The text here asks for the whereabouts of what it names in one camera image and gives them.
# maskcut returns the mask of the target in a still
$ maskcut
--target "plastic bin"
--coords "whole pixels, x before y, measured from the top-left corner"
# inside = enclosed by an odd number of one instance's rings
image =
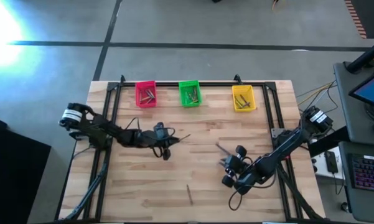
[[[246,106],[244,108],[240,108],[239,103],[237,103],[237,100],[241,104],[245,104],[245,101],[243,101],[242,97],[247,102],[250,102],[249,106]],[[256,102],[255,102],[255,96],[253,94],[253,87],[251,85],[234,85],[232,86],[232,97],[234,101],[234,109],[236,112],[250,112],[256,109]]]
[[[155,96],[155,99],[149,101],[149,99],[143,100],[144,98],[149,97],[146,91],[150,90]],[[155,81],[146,81],[136,83],[136,105],[140,108],[150,108],[156,106],[156,84]]]
[[[181,105],[183,107],[199,106],[202,103],[202,96],[200,95],[200,87],[198,80],[179,82]],[[196,90],[197,101],[194,102],[191,96],[194,97]]]

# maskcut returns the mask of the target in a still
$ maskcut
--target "concrete floor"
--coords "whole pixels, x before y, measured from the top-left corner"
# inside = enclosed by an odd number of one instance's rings
[[[116,0],[0,1],[0,119],[53,147],[29,223],[54,219],[75,144],[58,126],[68,102],[85,102],[102,47],[5,45],[10,40],[104,42]],[[109,47],[100,80],[292,80],[296,95],[334,80],[335,62],[369,47],[344,0],[123,0],[112,42],[273,45],[268,50]],[[279,45],[335,47],[277,50]],[[332,98],[340,105],[336,88]],[[323,110],[333,104],[323,97]],[[341,108],[329,114],[344,125]],[[328,218],[352,221],[334,186],[319,183]]]

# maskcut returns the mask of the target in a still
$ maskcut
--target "pink bin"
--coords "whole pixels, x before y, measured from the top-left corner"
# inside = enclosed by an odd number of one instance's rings
[[[147,99],[149,97],[149,95],[148,95],[149,91],[151,91],[151,93],[155,97],[155,99],[152,99],[150,101],[149,101],[149,99]],[[156,84],[155,84],[155,81],[146,81],[146,82],[136,83],[136,105],[137,106],[139,106],[140,108],[155,107],[156,106],[156,100],[157,100],[157,98],[156,98]]]

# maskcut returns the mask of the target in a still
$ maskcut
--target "butcher block tabletop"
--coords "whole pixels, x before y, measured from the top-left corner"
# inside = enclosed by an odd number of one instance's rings
[[[284,124],[287,129],[298,125],[299,110],[292,82],[276,82]],[[102,113],[108,82],[92,82],[87,104]],[[236,113],[230,86],[201,86],[203,102],[194,108],[183,108],[178,87],[157,87],[157,106],[138,108],[134,87],[122,87],[116,124],[125,127],[134,117],[142,130],[152,130],[162,121],[175,128],[175,137],[182,142],[171,146],[168,161],[157,158],[151,149],[124,148],[114,141],[103,201],[102,222],[262,222],[284,221],[278,179],[268,189],[251,189],[243,196],[237,211],[228,208],[228,199],[235,189],[222,184],[224,168],[218,164],[226,157],[216,143],[235,153],[237,145],[244,146],[253,160],[273,150],[263,89],[254,87],[257,109]],[[270,102],[274,123],[276,114],[273,97]],[[108,117],[111,117],[113,97]],[[75,153],[88,147],[88,141],[78,141]],[[94,149],[79,154],[72,161],[59,218],[65,218],[86,193],[90,180]],[[305,149],[291,155],[297,187],[309,205],[325,216],[311,158]],[[190,189],[192,204],[187,185]],[[98,190],[91,206],[96,209]],[[288,192],[292,214],[294,206]],[[235,207],[239,194],[231,205]]]

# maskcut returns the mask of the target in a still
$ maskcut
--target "rgb keyboard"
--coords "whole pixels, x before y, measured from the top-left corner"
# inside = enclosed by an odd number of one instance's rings
[[[352,155],[353,183],[358,189],[374,190],[374,159]]]

